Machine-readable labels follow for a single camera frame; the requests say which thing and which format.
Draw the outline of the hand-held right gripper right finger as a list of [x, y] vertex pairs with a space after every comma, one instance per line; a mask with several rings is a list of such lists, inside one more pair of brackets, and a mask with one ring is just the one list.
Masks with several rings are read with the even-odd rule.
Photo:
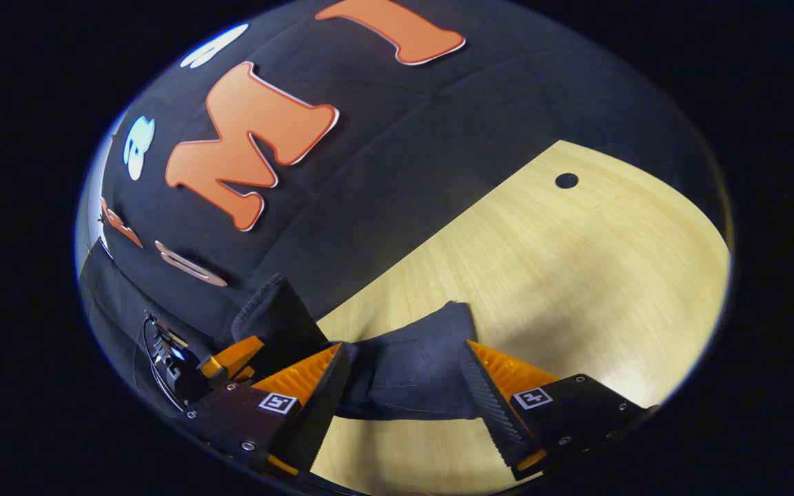
[[464, 349], [471, 398], [517, 481], [590, 459], [658, 411], [586, 374], [560, 379], [478, 342]]

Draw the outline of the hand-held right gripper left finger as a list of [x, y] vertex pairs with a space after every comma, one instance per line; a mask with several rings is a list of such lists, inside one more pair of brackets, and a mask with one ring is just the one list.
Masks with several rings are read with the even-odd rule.
[[341, 343], [252, 385], [229, 383], [190, 405], [185, 429], [248, 470], [309, 472], [349, 377]]

